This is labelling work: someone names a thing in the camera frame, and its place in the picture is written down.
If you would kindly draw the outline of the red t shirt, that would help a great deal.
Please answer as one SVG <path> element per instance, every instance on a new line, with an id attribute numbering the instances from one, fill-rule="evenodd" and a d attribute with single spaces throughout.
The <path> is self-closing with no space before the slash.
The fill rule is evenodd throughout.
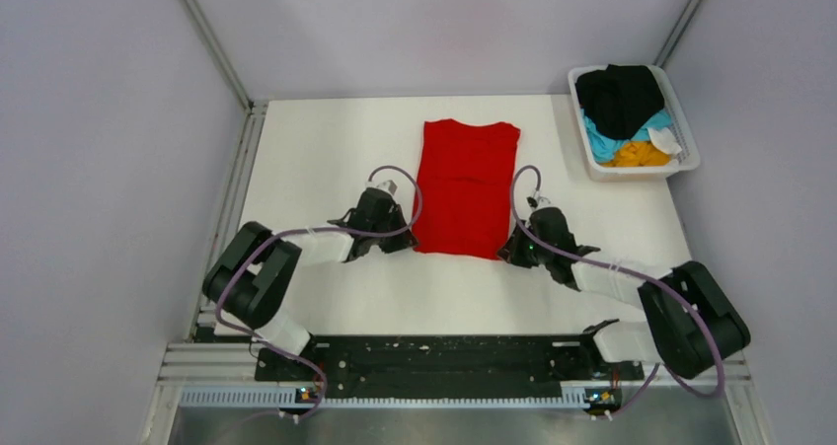
<path id="1" fill-rule="evenodd" d="M 415 251 L 496 260 L 510 229 L 509 191 L 521 130 L 456 119 L 423 125 Z"/>

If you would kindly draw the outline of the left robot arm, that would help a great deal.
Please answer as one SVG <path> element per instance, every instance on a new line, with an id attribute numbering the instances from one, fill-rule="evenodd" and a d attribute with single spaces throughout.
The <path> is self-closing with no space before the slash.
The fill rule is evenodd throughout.
<path id="1" fill-rule="evenodd" d="M 343 217 L 281 237 L 259 222 L 246 223 L 202 283 L 221 324 L 274 347 L 279 367 L 291 378 L 310 376 L 317 363 L 316 352 L 307 346 L 312 336 L 280 311 L 294 271 L 352 262 L 374 247 L 391 254 L 416 246 L 395 192 L 392 181 L 369 183 Z"/>

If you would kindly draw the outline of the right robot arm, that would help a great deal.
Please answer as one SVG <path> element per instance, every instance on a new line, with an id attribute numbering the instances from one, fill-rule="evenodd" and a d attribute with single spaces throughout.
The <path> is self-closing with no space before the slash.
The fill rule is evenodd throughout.
<path id="1" fill-rule="evenodd" d="M 497 255 L 518 267 L 543 267 L 573 291 L 642 311 L 640 321 L 607 320 L 585 331 L 591 343 L 578 352 L 578 363 L 592 378 L 606 377 L 618 363 L 654 362 L 694 379 L 751 342 L 748 325 L 705 265 L 652 266 L 581 245 L 557 207 L 517 221 Z"/>

